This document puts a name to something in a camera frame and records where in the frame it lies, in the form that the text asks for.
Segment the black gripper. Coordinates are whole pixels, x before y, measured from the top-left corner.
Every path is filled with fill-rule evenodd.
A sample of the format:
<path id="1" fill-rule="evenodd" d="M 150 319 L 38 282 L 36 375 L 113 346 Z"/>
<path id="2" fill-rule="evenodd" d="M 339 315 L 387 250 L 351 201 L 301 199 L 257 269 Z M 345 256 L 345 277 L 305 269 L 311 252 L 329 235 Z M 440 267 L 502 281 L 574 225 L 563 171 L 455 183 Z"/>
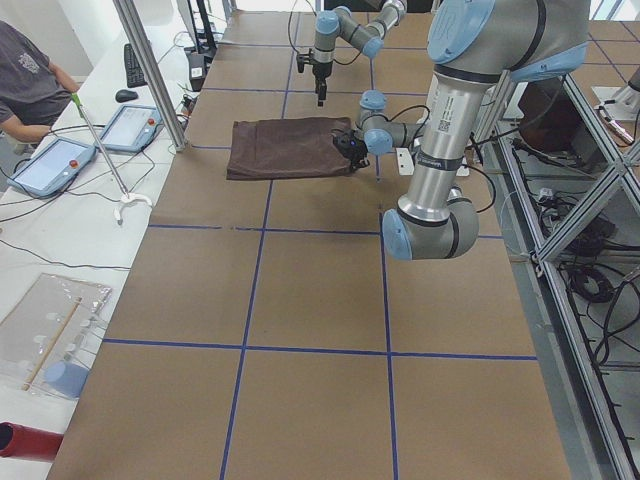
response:
<path id="1" fill-rule="evenodd" d="M 365 168 L 370 165 L 367 146 L 355 136 L 353 130 L 333 129 L 332 142 L 339 153 L 349 161 L 351 168 Z"/>
<path id="2" fill-rule="evenodd" d="M 313 75 L 316 82 L 317 105 L 323 106 L 326 101 L 327 85 L 326 80 L 332 74 L 331 62 L 316 62 L 313 65 Z"/>

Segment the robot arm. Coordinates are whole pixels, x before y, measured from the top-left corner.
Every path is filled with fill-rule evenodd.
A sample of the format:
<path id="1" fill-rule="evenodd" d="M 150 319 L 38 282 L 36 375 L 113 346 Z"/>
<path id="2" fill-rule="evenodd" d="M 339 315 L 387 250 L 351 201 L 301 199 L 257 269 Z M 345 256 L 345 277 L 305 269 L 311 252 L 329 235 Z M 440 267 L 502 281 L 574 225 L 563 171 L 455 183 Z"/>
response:
<path id="1" fill-rule="evenodd" d="M 336 41 L 342 39 L 360 54 L 374 59 L 382 49 L 388 32 L 407 13 L 406 1 L 369 1 L 369 4 L 378 6 L 379 13 L 366 25 L 358 23 L 346 6 L 324 10 L 316 16 L 314 45 L 307 54 L 297 56 L 297 65 L 300 73 L 304 71 L 305 65 L 312 67 L 317 105 L 320 107 L 326 100 L 327 79 L 336 63 Z"/>
<path id="2" fill-rule="evenodd" d="M 435 88 L 426 123 L 388 121 L 384 95 L 362 94 L 356 128 L 370 153 L 417 148 L 409 189 L 383 216 L 390 255 L 448 259 L 473 246 L 478 214 L 455 177 L 485 92 L 503 72 L 518 83 L 577 69 L 586 56 L 589 11 L 587 1 L 447 1 L 427 39 Z"/>

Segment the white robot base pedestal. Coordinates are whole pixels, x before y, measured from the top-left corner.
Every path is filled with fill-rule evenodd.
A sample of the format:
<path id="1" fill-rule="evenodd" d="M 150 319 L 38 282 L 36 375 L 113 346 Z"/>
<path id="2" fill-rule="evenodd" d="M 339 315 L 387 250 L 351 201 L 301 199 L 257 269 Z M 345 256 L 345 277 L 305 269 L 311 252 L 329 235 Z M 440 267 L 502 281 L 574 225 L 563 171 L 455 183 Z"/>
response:
<path id="1" fill-rule="evenodd" d="M 398 173 L 400 176 L 412 176 L 414 173 L 414 161 L 408 148 L 399 147 L 395 149 Z M 457 177 L 467 177 L 470 169 L 466 159 L 462 160 L 461 166 L 457 169 Z"/>

